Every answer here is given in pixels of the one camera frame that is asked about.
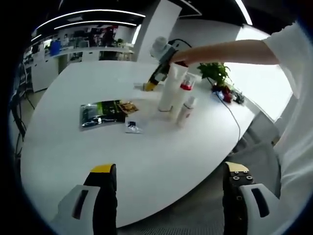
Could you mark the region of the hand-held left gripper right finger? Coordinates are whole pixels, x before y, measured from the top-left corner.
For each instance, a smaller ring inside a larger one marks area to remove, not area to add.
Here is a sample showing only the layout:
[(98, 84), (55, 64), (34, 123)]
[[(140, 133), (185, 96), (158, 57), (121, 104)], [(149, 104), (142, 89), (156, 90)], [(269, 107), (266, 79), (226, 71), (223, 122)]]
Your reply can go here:
[(224, 163), (223, 192), (225, 235), (271, 234), (279, 199), (247, 167)]

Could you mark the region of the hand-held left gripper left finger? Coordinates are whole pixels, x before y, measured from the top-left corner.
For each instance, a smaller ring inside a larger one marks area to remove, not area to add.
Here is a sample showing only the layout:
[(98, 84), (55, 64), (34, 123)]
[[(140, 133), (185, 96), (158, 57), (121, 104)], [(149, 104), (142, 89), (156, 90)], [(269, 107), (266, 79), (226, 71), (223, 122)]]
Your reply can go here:
[(76, 185), (58, 204), (51, 221), (59, 235), (115, 235), (116, 165), (94, 167), (82, 185)]

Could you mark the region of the person's right hand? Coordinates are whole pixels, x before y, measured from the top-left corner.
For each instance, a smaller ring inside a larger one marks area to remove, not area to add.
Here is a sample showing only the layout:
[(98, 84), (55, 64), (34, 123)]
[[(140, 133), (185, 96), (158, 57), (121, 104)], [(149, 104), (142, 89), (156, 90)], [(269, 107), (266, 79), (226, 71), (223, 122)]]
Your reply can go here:
[(170, 63), (188, 67), (194, 63), (192, 50), (177, 51), (171, 58)]

